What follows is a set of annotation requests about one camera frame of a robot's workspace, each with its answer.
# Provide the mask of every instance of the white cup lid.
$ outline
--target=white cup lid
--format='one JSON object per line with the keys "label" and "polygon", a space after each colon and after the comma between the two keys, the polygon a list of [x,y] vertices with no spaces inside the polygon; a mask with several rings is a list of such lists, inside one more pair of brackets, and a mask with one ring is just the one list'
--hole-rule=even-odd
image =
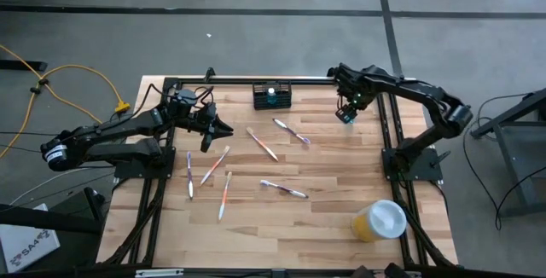
{"label": "white cup lid", "polygon": [[369,226],[382,238],[395,239],[406,230],[404,210],[393,201],[375,202],[369,209],[368,215]]}

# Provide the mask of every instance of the yellow cup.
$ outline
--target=yellow cup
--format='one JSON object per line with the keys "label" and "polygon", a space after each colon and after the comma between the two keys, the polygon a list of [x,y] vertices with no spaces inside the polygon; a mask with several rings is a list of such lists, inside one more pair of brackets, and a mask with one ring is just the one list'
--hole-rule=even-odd
{"label": "yellow cup", "polygon": [[398,238],[407,227],[404,210],[390,200],[379,200],[360,210],[352,219],[352,233],[371,242]]}

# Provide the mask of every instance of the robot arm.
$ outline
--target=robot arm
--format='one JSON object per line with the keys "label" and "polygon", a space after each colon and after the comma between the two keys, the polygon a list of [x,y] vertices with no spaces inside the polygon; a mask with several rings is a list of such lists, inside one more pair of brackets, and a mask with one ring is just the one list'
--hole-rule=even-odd
{"label": "robot arm", "polygon": [[393,77],[373,65],[358,72],[340,64],[330,68],[328,76],[334,78],[340,99],[347,99],[347,103],[339,105],[336,112],[344,123],[352,122],[357,117],[357,110],[366,109],[382,92],[417,101],[427,108],[433,126],[398,145],[393,164],[400,171],[407,171],[422,150],[439,139],[459,136],[473,117],[470,106],[442,88],[415,79]]}
{"label": "robot arm", "polygon": [[151,110],[116,122],[64,130],[53,140],[42,144],[42,157],[53,171],[66,171],[84,162],[117,162],[137,159],[148,163],[161,163],[162,147],[153,138],[135,144],[101,144],[135,135],[159,136],[172,126],[197,131],[203,135],[201,151],[206,152],[213,139],[232,136],[233,129],[216,114],[216,103],[205,103],[195,112],[192,107],[197,97],[191,90],[179,90],[169,101],[163,101]]}

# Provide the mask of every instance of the white sticker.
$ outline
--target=white sticker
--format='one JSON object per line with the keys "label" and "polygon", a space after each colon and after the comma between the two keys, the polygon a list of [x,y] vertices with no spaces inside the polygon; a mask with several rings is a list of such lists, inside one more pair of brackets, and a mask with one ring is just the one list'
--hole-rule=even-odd
{"label": "white sticker", "polygon": [[58,151],[56,153],[52,153],[52,154],[48,155],[48,157],[45,160],[49,163],[52,159],[58,158],[60,156],[62,156],[62,151]]}
{"label": "white sticker", "polygon": [[66,148],[67,148],[67,146],[65,146],[65,145],[58,145],[58,146],[55,146],[53,149],[49,150],[49,151],[45,154],[45,156],[47,157],[48,155],[52,154],[52,153],[55,152],[55,151],[64,150],[64,149],[66,149]]}

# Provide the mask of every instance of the wooden tabletop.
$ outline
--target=wooden tabletop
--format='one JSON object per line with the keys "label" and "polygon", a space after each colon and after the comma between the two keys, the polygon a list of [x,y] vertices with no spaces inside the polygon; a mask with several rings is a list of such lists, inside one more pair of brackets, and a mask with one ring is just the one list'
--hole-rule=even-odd
{"label": "wooden tabletop", "polygon": [[[144,76],[137,105],[148,85],[160,88],[163,79]],[[190,89],[197,86],[185,85]],[[399,240],[364,243],[351,233],[354,213],[374,201],[392,199],[380,162],[384,145],[377,104],[359,112],[355,124],[343,125],[334,115],[337,96],[331,86],[293,86],[292,108],[266,111],[253,109],[251,85],[217,85],[213,94],[218,115],[235,129],[235,134],[213,141],[209,151],[202,153],[199,134],[176,130],[177,158],[163,202],[155,267],[355,269],[365,265],[384,269],[390,262],[402,264]],[[152,91],[144,110],[159,99]],[[426,129],[420,104],[399,99],[398,105],[405,136],[416,136]],[[272,118],[311,139],[311,145],[307,147],[290,136]],[[247,134],[247,127],[273,150],[278,163]],[[395,136],[392,142],[397,144]],[[224,162],[199,188],[201,178],[227,145],[231,149]],[[197,184],[193,200],[187,190],[188,151]],[[218,210],[229,171],[233,177],[219,223]],[[304,192],[310,198],[304,200],[260,186],[262,179]],[[131,179],[114,192],[97,261],[110,257],[134,226],[142,183],[141,179]],[[415,182],[415,193],[423,228],[440,251],[456,263],[442,196],[428,182]],[[140,257],[147,233],[145,229]],[[410,228],[409,239],[412,257],[417,259]]]}

